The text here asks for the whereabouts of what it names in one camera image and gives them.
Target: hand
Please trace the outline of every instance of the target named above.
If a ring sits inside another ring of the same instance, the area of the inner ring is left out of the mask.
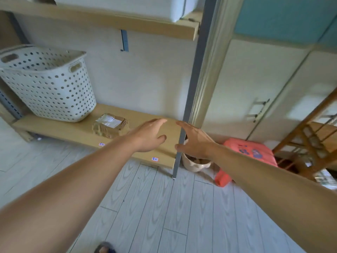
[[[153,119],[147,121],[125,135],[135,147],[135,152],[149,152],[166,140],[166,135],[157,137],[160,127],[167,122],[166,119]]]
[[[177,121],[176,123],[185,130],[188,137],[188,142],[185,145],[175,145],[176,150],[195,158],[209,159],[208,150],[215,144],[213,139],[211,139],[202,129],[196,128],[191,124],[183,121]]]

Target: white storage box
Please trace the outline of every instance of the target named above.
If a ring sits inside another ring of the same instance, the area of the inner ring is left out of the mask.
[[[0,76],[37,116],[68,122],[96,106],[86,53],[20,45],[0,51]]]
[[[177,21],[192,12],[199,0],[55,0],[58,5],[75,5],[111,10],[166,21]]]

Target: cabinet door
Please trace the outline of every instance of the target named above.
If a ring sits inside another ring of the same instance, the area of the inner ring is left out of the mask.
[[[337,54],[310,53],[249,140],[273,149],[337,87],[336,68]],[[336,112],[333,103],[317,121]]]
[[[246,139],[304,59],[299,48],[232,40],[202,126],[217,141]]]

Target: teal panel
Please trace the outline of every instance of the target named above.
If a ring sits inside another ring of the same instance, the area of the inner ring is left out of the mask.
[[[315,43],[337,14],[337,0],[244,0],[235,33]]]
[[[337,48],[337,19],[334,20],[333,24],[323,35],[319,43],[328,47]]]

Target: basket handle hole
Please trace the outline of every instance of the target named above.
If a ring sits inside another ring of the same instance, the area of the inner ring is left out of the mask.
[[[3,58],[1,58],[1,61],[2,61],[3,63],[8,63],[8,62],[11,62],[11,61],[13,61],[13,60],[15,60],[15,59],[18,59],[18,58],[19,58],[19,55],[13,53],[13,54],[4,56]]]
[[[70,72],[76,72],[78,69],[80,69],[82,67],[82,62],[77,63],[76,65],[73,65],[72,67],[70,67]]]

